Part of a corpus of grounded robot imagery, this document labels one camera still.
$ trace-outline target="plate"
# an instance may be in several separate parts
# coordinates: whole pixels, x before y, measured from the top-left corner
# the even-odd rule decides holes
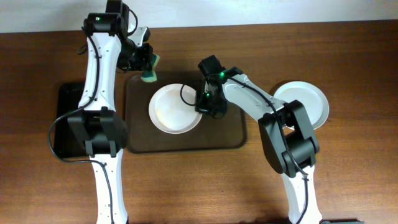
[[[288,103],[299,100],[304,105],[305,110],[307,110],[314,129],[319,128],[328,119],[329,102],[325,94],[312,84],[306,82],[286,83],[278,88],[274,97]]]
[[[160,130],[170,134],[185,133],[194,128],[201,119],[201,114],[194,106],[186,105],[180,97],[182,84],[163,86],[149,102],[149,117]],[[182,96],[187,103],[195,103],[196,90],[184,86]]]

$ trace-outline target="white background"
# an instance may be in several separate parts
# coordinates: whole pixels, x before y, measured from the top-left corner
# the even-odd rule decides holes
[[[398,0],[125,0],[139,26],[398,19]],[[106,0],[0,0],[0,32],[79,30]]]

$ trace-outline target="white arm segment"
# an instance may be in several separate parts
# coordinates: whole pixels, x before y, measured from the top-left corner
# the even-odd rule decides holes
[[[91,160],[96,160],[102,164],[106,163],[105,169],[108,174],[109,183],[112,189],[112,201],[113,201],[113,218],[115,224],[126,224],[127,223],[127,211],[124,207],[123,202],[123,190],[122,190],[122,164],[123,149],[121,149],[115,158],[112,158],[109,154],[97,154]],[[110,203],[109,203],[109,191],[108,185],[104,172],[100,165],[92,163],[94,168],[95,183],[97,188],[97,199],[98,199],[98,219],[97,224],[110,224]]]
[[[250,82],[249,78],[245,74],[235,75],[233,77],[237,81],[243,82],[256,90],[260,91],[269,101],[271,101],[275,109],[278,111],[284,107],[284,101],[278,100],[270,96],[268,93],[264,92],[262,89],[257,87],[255,84]],[[274,113],[268,103],[262,99],[257,93],[253,92],[248,88],[243,88],[242,85],[236,83],[232,80],[227,80],[223,84],[223,91],[225,98],[240,108],[242,108],[249,116],[254,120],[258,121],[264,116],[265,113]],[[313,186],[313,167],[306,167],[304,171],[308,173],[308,207],[301,224],[318,224],[322,219],[322,215],[319,212],[317,206],[317,200],[315,198],[315,189]],[[295,178],[289,178],[287,175],[282,174],[282,178],[285,184],[285,190],[287,194],[287,199],[289,200],[289,219],[292,223],[296,224],[297,220],[300,218],[301,213],[304,209],[305,203],[305,189],[304,180],[302,180],[303,175],[297,173]]]
[[[114,81],[116,73],[116,64],[121,51],[121,43],[119,37],[109,36],[108,33],[94,33],[91,37],[98,50],[99,54],[99,80],[98,90],[95,98],[96,101],[92,102],[85,108],[86,111],[100,111],[101,107],[106,106],[108,110],[115,110],[114,107]],[[88,65],[85,89],[79,107],[86,104],[92,96],[95,88],[97,62],[95,51],[90,40],[88,43]]]
[[[319,212],[317,199],[315,198],[315,189],[313,186],[313,172],[315,166],[307,166],[303,169],[308,174],[308,207],[305,215],[300,223],[319,224],[322,220],[322,215]],[[290,178],[286,174],[282,174],[284,181],[287,200],[289,201],[289,220],[292,223],[297,223],[305,205],[305,186],[303,175],[297,173],[296,177]]]

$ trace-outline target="round plate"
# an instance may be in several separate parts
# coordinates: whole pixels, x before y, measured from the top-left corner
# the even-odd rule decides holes
[[[182,84],[163,86],[149,102],[149,117],[160,130],[170,134],[185,133],[194,128],[201,114],[193,106],[186,105],[180,97]],[[182,96],[187,103],[194,103],[196,91],[184,86]]]
[[[286,83],[279,87],[274,97],[288,103],[299,100],[304,105],[305,110],[307,110],[314,129],[319,128],[328,119],[329,102],[325,94],[312,84],[306,82]]]

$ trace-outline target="wooden table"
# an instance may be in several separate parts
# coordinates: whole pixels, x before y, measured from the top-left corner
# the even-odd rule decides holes
[[[315,190],[325,219],[398,220],[398,21],[152,29],[160,71],[196,70],[215,54],[265,91],[301,80],[329,100],[316,130]],[[0,223],[94,223],[93,169],[62,164],[46,134],[57,91],[84,80],[82,32],[0,35]],[[118,111],[124,84],[118,75]],[[285,218],[282,179],[247,117],[242,149],[123,157],[130,223],[251,223]]]

